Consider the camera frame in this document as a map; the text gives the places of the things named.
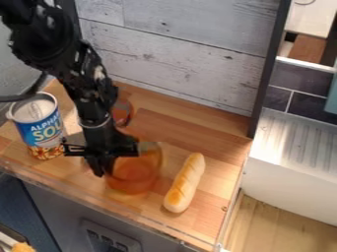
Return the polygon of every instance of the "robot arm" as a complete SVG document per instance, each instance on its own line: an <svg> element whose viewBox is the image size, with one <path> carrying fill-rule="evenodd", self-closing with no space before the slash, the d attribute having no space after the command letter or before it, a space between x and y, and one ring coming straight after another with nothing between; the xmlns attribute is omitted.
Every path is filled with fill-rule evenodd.
<svg viewBox="0 0 337 252"><path fill-rule="evenodd" d="M76 105L86 146L65 144L65 156L85 157L97 176L111 172L118 157L138 156L138 140L119 132L110 117L118 87L99 55L75 32L70 17L43 0L0 0L0 16L12 31L12 52L27 65L55 76ZM17 95L16 100L20 98L24 97Z"/></svg>

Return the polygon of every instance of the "wooden table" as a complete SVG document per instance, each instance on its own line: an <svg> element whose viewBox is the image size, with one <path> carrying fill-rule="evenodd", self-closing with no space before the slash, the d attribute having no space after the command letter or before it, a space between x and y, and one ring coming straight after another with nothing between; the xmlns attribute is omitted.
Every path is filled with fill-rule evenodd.
<svg viewBox="0 0 337 252"><path fill-rule="evenodd" d="M309 0L293 0L285 30L327 38L337 11L336 0L315 0L308 5L299 5Z"/></svg>
<svg viewBox="0 0 337 252"><path fill-rule="evenodd" d="M108 188L80 157L41 161L31 157L12 122L0 128L0 166L5 172L52 190L116 218L212 250L250 147L248 118L139 88L122 85L121 95L135 106L127 131L163 142L165 161L154 189L129 196ZM74 105L56 81L45 89L59 100L68 134L81 131ZM172 180L192 152L206 157L207 168L187 211L180 215L162 207Z"/></svg>

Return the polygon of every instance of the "dark tile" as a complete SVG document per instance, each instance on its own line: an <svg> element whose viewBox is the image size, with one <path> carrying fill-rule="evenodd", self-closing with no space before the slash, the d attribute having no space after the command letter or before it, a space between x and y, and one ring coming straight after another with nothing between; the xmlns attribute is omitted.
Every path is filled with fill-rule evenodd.
<svg viewBox="0 0 337 252"><path fill-rule="evenodd" d="M327 96L333 74L276 61L270 85Z"/></svg>
<svg viewBox="0 0 337 252"><path fill-rule="evenodd" d="M337 124L337 115L324 111L325 102L325 98L294 93L288 112L319 121Z"/></svg>
<svg viewBox="0 0 337 252"><path fill-rule="evenodd" d="M282 89L268 87L263 106L279 111L286 111L291 92Z"/></svg>

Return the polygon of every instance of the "whitewashed wooden wall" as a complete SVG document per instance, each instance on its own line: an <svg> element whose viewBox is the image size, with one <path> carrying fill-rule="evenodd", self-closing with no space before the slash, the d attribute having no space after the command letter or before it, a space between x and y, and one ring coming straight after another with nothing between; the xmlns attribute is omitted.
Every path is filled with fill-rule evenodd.
<svg viewBox="0 0 337 252"><path fill-rule="evenodd" d="M250 115L280 0L76 0L117 81Z"/></svg>

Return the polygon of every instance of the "bread roll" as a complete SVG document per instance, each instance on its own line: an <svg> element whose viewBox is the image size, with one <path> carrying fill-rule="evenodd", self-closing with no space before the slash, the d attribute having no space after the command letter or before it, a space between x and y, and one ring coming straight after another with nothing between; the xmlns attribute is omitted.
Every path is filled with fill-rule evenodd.
<svg viewBox="0 0 337 252"><path fill-rule="evenodd" d="M12 248L12 252L35 252L35 250L24 242L15 244Z"/></svg>
<svg viewBox="0 0 337 252"><path fill-rule="evenodd" d="M185 211L194 197L204 171L204 156L190 155L168 190L164 198L164 207L173 213Z"/></svg>

